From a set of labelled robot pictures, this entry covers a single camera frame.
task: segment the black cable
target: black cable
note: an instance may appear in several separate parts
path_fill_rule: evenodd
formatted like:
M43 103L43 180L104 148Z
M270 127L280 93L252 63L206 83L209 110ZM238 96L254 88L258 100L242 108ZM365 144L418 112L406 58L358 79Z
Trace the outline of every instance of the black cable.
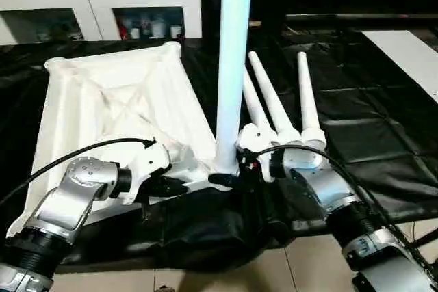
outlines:
M312 152L314 154L318 154L325 159L328 160L328 162L334 167L335 171L344 178L350 186L354 189L354 191L357 193L357 195L362 199L364 203L366 203L371 209L376 209L378 214L384 219L386 223L386 227L394 234L394 236L404 244L405 248L411 253L412 257L425 269L429 272L430 275L433 274L433 268L432 266L424 259L424 257L420 254L417 248L415 248L415 245L410 243L408 239L405 237L403 232L398 228L398 226L394 223L394 221L389 216L386 209L380 204L380 202L377 200L377 198L371 193L367 188L364 186L358 184L356 182L356 179L352 176L351 173L347 171L347 169L344 168L344 166L332 158L330 155L326 154L325 152L318 150L313 147L304 146L304 145L295 145L295 144L288 144L288 145L278 145L273 146L270 148L267 148L265 150L262 150L260 152L255 152L252 154L254 158L258 158L260 155L269 153L269 152L275 152L276 150L286 150L286 149L295 149L295 150L307 150L309 152Z
M85 153L89 150L94 150L95 148L99 148L102 146L110 145L110 144L117 144L117 143L127 143L127 142L138 142L142 143L144 147L148 147L151 145L150 140L142 140L140 138L117 138L114 140L105 140L104 142L95 143L93 145L86 146L84 148L81 148L79 150L76 150L75 152L68 153L67 155L64 155L63 157L60 157L59 159L53 161L52 163L49 163L48 165L42 167L38 171L36 171L34 174L32 174L28 179L26 179L23 183L15 187L12 191L10 191L4 198L0 200L0 207L9 200L16 192L20 191L21 189L25 188L30 184L33 180L37 179L39 176L44 174L45 172L49 171L51 168L57 166L58 164L67 161L73 157L76 157L77 155L80 155L82 153Z

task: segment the light blue pole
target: light blue pole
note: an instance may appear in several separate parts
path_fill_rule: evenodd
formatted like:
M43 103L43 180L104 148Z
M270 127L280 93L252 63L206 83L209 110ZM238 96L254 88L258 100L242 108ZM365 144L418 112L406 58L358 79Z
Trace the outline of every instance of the light blue pole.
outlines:
M222 0L215 171L236 174L250 0Z

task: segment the white cabinet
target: white cabinet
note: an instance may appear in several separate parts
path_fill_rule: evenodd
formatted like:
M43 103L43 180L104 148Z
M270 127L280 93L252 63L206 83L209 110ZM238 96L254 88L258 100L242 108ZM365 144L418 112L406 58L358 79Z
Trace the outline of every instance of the white cabinet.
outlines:
M170 38L172 26L181 26L187 38L199 38L202 34L201 0L90 0L90 3L104 40L121 40L120 26L131 29L125 25L141 25L138 21L142 17L149 20L152 30L154 21L163 20L162 29Z
M55 22L60 30L77 29L78 38L102 39L88 0L0 0L0 44L41 41L43 34L57 33Z
M201 37L201 0L0 0L0 44L44 41L49 34L120 40L121 32L127 39Z

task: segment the tiled floor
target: tiled floor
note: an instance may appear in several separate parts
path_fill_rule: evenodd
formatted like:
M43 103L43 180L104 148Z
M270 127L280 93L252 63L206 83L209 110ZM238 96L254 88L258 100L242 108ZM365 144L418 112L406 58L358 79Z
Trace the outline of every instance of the tiled floor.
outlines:
M415 236L437 226L438 220L417 222ZM410 239L411 227L402 225ZM435 260L438 241L421 251L429 261ZM352 275L334 238L325 235L297 239L284 250L268 250L252 263L225 274L151 270L57 275L52 291L153 292L167 285L177 292L351 292Z

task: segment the white tube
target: white tube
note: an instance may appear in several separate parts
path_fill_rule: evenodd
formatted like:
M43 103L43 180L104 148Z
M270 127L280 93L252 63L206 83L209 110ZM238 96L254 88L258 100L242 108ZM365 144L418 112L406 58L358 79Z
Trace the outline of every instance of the white tube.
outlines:
M271 141L276 141L278 139L276 133L271 128L247 70L245 70L244 77L244 97L246 107L251 116L251 121L253 121L257 128L263 131Z
M236 141L244 82L250 0L222 0L218 118L216 125L217 172L237 174Z
M298 78L300 84L302 141L308 146L324 150L326 148L326 138L318 120L307 56L302 51L298 53Z
M276 94L274 87L266 74L265 68L260 62L256 52L251 51L248 54L254 73L259 83L269 114L274 122L276 132L279 135L279 142L282 144L301 143L300 133L294 128L287 116L287 113L281 104L279 96Z

